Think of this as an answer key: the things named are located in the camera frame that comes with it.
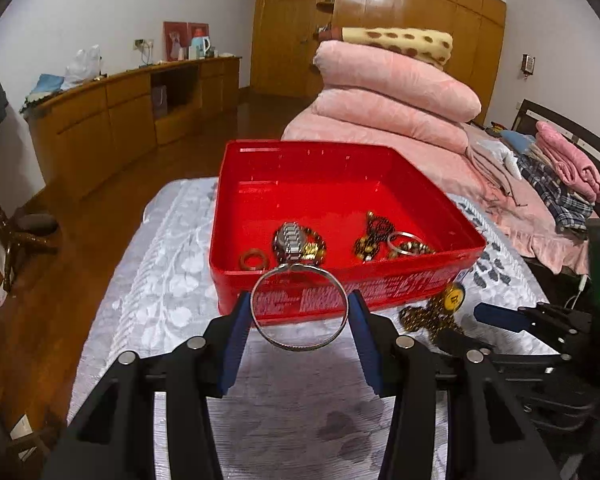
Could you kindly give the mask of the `yellow brown-spotted blanket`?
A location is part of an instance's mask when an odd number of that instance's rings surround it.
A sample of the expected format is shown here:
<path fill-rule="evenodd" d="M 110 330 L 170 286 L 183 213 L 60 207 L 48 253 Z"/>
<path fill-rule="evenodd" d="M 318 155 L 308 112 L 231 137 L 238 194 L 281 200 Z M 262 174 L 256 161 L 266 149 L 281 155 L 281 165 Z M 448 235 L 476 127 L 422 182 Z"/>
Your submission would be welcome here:
<path fill-rule="evenodd" d="M 452 56 L 453 37 L 448 32 L 422 28 L 343 27 L 341 38 L 348 44 L 399 53 L 443 70 Z"/>

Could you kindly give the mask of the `plain silver ring bangle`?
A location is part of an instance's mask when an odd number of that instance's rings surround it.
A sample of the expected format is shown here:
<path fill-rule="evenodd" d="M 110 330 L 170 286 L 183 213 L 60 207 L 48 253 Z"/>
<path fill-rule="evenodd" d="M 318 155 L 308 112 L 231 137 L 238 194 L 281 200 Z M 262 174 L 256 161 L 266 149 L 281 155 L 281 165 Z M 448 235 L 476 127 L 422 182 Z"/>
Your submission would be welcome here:
<path fill-rule="evenodd" d="M 426 254 L 428 246 L 416 235 L 405 231 L 393 231 L 387 236 L 389 249 L 399 256 Z"/>

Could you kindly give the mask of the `plaid blue shirt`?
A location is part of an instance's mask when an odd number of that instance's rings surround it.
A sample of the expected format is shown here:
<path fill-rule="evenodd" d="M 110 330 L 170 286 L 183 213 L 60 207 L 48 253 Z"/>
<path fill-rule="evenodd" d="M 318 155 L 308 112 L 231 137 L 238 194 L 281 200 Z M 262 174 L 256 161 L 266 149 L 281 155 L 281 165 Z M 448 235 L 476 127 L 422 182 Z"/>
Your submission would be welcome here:
<path fill-rule="evenodd" d="M 556 231 L 584 235 L 593 205 L 571 193 L 556 172 L 539 160 L 520 155 L 517 166 L 524 180 L 532 186 L 553 216 Z"/>

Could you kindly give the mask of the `red tin box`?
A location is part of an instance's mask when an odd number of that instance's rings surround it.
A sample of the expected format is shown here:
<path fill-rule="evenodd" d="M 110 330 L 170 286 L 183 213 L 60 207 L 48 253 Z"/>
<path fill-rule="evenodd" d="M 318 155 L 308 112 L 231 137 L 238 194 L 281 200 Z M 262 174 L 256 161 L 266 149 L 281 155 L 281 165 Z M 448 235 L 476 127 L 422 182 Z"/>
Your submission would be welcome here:
<path fill-rule="evenodd" d="M 418 236 L 432 252 L 389 258 L 388 249 L 364 262 L 354 243 L 369 214 L 395 231 Z M 323 269 L 347 290 L 357 289 L 373 310 L 442 292 L 468 270 L 486 240 L 452 200 L 393 148 L 311 141 L 230 141 L 222 160 L 209 252 L 220 313 L 241 292 L 257 291 L 266 319 L 328 318 L 340 313 L 335 287 L 313 273 L 260 283 L 260 250 L 275 266 L 275 231 L 297 222 L 326 242 Z"/>

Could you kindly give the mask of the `white electric kettle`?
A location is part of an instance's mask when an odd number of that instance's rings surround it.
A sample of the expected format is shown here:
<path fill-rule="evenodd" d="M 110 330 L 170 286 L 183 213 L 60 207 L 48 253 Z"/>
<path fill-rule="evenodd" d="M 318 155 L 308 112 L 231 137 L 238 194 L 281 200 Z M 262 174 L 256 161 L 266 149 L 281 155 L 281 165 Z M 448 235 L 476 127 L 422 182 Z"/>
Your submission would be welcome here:
<path fill-rule="evenodd" d="M 195 28 L 190 38 L 189 55 L 191 60 L 203 60 L 208 58 L 211 50 L 209 35 L 202 28 Z"/>

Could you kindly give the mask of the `wooden wardrobe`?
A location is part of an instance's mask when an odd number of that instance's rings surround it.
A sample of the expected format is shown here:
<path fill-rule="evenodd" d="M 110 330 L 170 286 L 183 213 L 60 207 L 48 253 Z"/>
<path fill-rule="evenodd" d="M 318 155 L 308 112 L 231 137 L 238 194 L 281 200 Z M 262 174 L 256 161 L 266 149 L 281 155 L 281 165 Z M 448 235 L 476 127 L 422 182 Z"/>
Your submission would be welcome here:
<path fill-rule="evenodd" d="M 446 72 L 488 106 L 505 15 L 503 0 L 256 0 L 250 86 L 262 94 L 313 99 L 323 88 L 312 64 L 321 27 L 418 27 L 452 35 Z"/>

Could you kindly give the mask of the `blue cloth on sideboard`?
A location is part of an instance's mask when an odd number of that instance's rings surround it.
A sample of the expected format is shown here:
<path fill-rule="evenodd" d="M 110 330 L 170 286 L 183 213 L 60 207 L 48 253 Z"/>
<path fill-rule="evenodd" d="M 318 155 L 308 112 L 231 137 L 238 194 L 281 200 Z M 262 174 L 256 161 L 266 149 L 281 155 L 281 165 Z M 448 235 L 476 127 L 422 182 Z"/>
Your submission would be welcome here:
<path fill-rule="evenodd" d="M 56 96 L 61 92 L 64 84 L 63 76 L 42 74 L 38 77 L 38 82 L 34 88 L 24 98 L 20 113 L 23 114 L 28 108 L 35 106 L 37 102 L 44 101 L 51 96 Z"/>

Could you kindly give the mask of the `pink bed sheet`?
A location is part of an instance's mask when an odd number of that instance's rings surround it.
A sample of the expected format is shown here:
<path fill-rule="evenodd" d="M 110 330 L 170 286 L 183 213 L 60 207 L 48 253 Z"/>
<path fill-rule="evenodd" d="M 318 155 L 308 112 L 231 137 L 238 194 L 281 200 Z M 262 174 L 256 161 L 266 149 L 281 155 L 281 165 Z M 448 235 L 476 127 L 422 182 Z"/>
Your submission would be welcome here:
<path fill-rule="evenodd" d="M 284 141 L 324 141 L 388 146 L 445 193 L 472 200 L 498 226 L 519 255 L 538 259 L 557 274 L 588 273 L 588 242 L 556 231 L 547 206 L 525 180 L 513 180 L 508 196 L 461 154 L 409 136 L 367 128 L 304 110 L 285 128 Z"/>

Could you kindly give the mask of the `wooden coat stand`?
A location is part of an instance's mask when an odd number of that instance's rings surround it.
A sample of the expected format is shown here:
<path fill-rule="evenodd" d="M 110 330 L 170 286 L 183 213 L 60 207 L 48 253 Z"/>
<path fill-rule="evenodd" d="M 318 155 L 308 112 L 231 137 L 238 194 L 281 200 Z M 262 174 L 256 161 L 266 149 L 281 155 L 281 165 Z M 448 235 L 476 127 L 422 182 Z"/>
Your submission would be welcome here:
<path fill-rule="evenodd" d="M 12 291 L 16 279 L 18 252 L 27 249 L 30 252 L 54 254 L 57 245 L 50 237 L 58 228 L 57 220 L 47 212 L 15 214 L 8 218 L 0 203 L 0 243 L 5 249 L 5 262 L 2 265 L 5 292 Z"/>

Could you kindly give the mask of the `pink folded clothes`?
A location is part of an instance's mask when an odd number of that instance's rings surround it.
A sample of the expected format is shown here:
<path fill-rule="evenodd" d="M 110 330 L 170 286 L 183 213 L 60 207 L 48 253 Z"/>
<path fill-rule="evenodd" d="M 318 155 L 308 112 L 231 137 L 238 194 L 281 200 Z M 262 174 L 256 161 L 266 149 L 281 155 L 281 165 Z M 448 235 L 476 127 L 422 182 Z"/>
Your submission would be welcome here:
<path fill-rule="evenodd" d="M 536 144 L 562 182 L 590 203 L 600 204 L 600 173 L 577 146 L 548 122 L 535 123 Z"/>

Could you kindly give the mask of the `silver metal wristwatch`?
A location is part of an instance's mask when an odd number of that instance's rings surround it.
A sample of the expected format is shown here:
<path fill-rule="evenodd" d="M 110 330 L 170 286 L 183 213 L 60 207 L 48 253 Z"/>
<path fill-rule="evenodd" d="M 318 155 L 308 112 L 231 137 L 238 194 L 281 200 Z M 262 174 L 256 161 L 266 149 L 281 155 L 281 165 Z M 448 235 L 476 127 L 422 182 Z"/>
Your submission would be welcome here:
<path fill-rule="evenodd" d="M 285 222 L 274 233 L 273 250 L 279 263 L 300 262 L 306 246 L 306 233 L 297 222 Z"/>

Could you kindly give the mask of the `gold ornate brooch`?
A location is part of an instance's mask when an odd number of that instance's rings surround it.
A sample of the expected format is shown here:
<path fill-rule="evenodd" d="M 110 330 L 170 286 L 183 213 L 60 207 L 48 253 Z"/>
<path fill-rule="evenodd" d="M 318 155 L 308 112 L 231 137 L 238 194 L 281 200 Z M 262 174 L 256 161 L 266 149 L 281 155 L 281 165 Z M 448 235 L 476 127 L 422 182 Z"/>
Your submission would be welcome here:
<path fill-rule="evenodd" d="M 316 231 L 302 226 L 304 236 L 300 261 L 311 266 L 320 266 L 326 257 L 326 242 Z"/>

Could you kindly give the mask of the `gold round medallion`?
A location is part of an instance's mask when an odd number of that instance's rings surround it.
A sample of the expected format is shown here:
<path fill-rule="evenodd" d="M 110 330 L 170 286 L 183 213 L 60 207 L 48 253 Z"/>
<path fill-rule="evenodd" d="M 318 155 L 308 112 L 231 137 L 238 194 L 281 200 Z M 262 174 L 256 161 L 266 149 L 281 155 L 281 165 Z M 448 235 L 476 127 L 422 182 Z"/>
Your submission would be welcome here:
<path fill-rule="evenodd" d="M 460 283 L 451 283 L 444 291 L 442 306 L 448 312 L 454 313 L 464 304 L 465 298 L 465 287 Z"/>

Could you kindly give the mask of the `pink folded quilt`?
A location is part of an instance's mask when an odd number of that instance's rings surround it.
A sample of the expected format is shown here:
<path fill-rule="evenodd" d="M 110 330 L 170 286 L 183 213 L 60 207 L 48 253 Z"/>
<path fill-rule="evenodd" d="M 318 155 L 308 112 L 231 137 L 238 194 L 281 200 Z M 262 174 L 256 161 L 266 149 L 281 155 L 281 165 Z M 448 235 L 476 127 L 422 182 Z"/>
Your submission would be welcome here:
<path fill-rule="evenodd" d="M 314 114 L 384 130 L 464 154 L 468 134 L 458 122 L 363 89 L 323 90 L 311 104 Z"/>
<path fill-rule="evenodd" d="M 391 51 L 326 41 L 317 48 L 313 64 L 327 87 L 370 90 L 452 122 L 470 122 L 482 112 L 477 93 L 467 84 Z"/>

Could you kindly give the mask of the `long wooden sideboard cabinet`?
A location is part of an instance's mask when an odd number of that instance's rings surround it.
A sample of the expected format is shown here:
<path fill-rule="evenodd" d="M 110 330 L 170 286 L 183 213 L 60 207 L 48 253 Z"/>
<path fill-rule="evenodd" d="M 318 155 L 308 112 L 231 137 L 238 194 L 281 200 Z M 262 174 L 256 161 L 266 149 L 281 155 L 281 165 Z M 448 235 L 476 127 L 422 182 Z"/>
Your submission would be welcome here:
<path fill-rule="evenodd" d="M 80 200 L 160 146 L 236 110 L 240 58 L 128 70 L 42 99 L 24 112 L 46 185 Z"/>

